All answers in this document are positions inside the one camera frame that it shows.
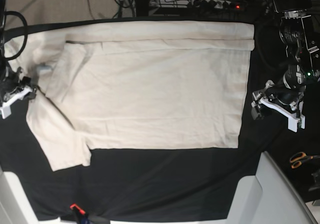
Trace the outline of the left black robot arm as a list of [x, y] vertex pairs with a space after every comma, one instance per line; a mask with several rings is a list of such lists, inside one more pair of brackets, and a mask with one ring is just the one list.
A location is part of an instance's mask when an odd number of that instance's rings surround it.
[[285, 45], [287, 68], [278, 82], [268, 80], [263, 89], [252, 93], [251, 115], [262, 119], [270, 110], [287, 118], [287, 128], [304, 129], [304, 92], [320, 80], [320, 41], [314, 31], [312, 16], [307, 10], [311, 0], [272, 0], [279, 14], [279, 36]]

